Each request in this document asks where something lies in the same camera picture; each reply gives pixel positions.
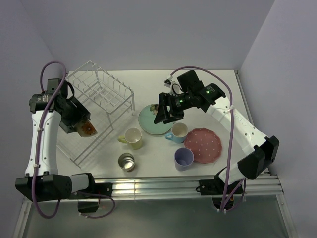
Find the white floral bowl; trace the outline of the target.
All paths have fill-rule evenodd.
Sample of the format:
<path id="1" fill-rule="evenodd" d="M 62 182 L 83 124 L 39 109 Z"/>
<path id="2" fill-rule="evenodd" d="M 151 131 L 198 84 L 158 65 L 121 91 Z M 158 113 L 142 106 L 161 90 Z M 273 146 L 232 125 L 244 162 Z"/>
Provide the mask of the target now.
<path id="1" fill-rule="evenodd" d="M 75 129 L 81 137 L 91 137 L 98 133 L 88 119 L 81 120 L 77 123 Z"/>

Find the yellow green mug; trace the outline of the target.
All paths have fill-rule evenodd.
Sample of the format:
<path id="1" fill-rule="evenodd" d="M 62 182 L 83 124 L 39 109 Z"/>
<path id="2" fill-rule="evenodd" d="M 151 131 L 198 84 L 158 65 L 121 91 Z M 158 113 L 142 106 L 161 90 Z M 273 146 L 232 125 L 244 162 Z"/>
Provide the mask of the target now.
<path id="1" fill-rule="evenodd" d="M 126 130 L 124 135 L 117 139 L 121 143 L 127 144 L 131 149 L 137 150 L 142 147 L 142 133 L 136 128 L 132 127 Z"/>

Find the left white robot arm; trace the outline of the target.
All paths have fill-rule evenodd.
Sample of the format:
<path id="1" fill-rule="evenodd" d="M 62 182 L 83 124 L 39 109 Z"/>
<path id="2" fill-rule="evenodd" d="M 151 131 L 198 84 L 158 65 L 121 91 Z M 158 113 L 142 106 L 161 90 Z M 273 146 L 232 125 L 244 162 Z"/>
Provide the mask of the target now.
<path id="1" fill-rule="evenodd" d="M 71 176 L 58 173 L 58 130 L 67 134 L 75 132 L 83 138 L 97 134 L 90 122 L 90 112 L 74 96 L 68 96 L 68 91 L 74 91 L 69 82 L 63 83 L 52 104 L 48 105 L 60 83 L 61 79 L 49 79 L 48 89 L 33 95 L 29 101 L 33 123 L 31 154 L 25 175 L 16 179 L 15 187 L 31 201 L 68 199 L 78 191 L 85 198 L 91 198 L 97 191 L 91 173 Z"/>

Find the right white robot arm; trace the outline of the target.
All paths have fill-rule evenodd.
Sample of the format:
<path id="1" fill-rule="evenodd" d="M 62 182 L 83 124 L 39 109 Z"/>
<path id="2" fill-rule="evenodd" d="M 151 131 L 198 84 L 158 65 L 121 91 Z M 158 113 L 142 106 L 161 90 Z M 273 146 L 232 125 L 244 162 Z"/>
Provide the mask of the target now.
<path id="1" fill-rule="evenodd" d="M 274 161 L 279 147 L 275 136 L 268 137 L 255 128 L 234 106 L 233 97 L 215 83 L 207 86 L 198 78 L 195 68 L 177 77 L 181 93 L 160 93 L 158 112 L 154 123 L 170 123 L 184 118 L 184 111 L 192 107 L 203 110 L 229 131 L 229 147 L 238 142 L 245 157 L 218 173 L 214 187 L 226 193 L 233 183 L 242 179 L 256 179 Z"/>

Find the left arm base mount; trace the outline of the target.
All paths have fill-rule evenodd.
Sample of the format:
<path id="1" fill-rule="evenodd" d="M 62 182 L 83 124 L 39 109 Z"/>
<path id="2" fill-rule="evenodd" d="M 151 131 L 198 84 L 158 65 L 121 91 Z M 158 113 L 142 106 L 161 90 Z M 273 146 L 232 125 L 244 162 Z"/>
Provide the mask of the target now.
<path id="1" fill-rule="evenodd" d="M 100 219 L 110 215 L 115 209 L 115 201 L 112 198 L 112 183 L 97 183 L 92 189 L 78 191 L 74 196 L 79 199 L 77 210 L 79 215 L 86 219 Z M 101 214 L 101 201 L 110 202 L 109 210 Z"/>

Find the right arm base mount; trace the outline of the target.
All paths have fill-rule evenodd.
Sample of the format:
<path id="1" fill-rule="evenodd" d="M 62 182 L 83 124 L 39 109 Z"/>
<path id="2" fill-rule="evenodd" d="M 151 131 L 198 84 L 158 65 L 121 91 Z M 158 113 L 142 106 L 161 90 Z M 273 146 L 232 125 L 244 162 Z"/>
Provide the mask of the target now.
<path id="1" fill-rule="evenodd" d="M 233 184 L 227 186 L 225 191 L 225 183 L 219 178 L 218 175 L 213 179 L 201 179 L 199 180 L 199 186 L 196 187 L 196 192 L 201 196 L 215 196 L 221 197 L 213 198 L 212 202 L 216 210 L 220 211 L 222 203 L 224 204 L 223 212 L 226 213 L 229 210 L 235 208 L 245 195 L 245 179 L 236 181 Z"/>

